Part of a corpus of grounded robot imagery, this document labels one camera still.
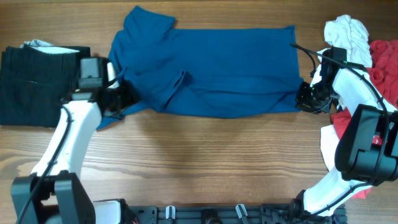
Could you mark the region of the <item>blue polo shirt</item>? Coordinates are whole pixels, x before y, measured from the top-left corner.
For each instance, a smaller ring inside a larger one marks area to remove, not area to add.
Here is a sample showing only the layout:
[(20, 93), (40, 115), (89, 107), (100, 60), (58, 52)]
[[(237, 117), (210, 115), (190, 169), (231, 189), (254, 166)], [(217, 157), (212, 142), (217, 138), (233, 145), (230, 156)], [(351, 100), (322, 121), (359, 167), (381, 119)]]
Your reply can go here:
[(241, 118), (296, 110), (295, 28), (177, 29), (175, 18), (135, 7), (109, 59), (138, 102), (127, 114)]

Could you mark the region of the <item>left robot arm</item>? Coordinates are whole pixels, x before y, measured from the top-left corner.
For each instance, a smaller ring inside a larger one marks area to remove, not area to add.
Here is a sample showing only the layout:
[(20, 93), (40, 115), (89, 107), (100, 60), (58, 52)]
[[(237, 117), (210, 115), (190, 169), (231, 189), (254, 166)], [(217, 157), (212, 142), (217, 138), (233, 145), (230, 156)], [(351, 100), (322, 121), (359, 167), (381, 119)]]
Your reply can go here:
[(81, 59), (77, 87), (62, 101), (44, 155), (29, 176), (11, 185), (18, 223), (138, 223), (125, 200), (94, 202), (80, 181), (88, 145), (103, 118), (122, 120), (123, 110), (136, 102), (127, 92), (109, 59)]

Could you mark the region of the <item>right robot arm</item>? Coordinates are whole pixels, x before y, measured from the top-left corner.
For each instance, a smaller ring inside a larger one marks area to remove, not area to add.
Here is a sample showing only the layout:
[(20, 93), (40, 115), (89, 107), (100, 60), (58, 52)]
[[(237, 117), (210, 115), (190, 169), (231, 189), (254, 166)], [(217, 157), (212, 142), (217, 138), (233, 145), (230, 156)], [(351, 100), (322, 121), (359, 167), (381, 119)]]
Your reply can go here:
[(332, 47), (320, 54), (320, 81), (303, 82), (296, 107), (319, 114), (342, 99), (353, 109), (339, 140), (335, 166), (319, 183), (301, 191), (285, 211), (291, 223), (331, 223), (337, 208), (362, 190), (397, 179), (397, 112), (366, 78), (366, 68), (348, 62), (346, 49)]

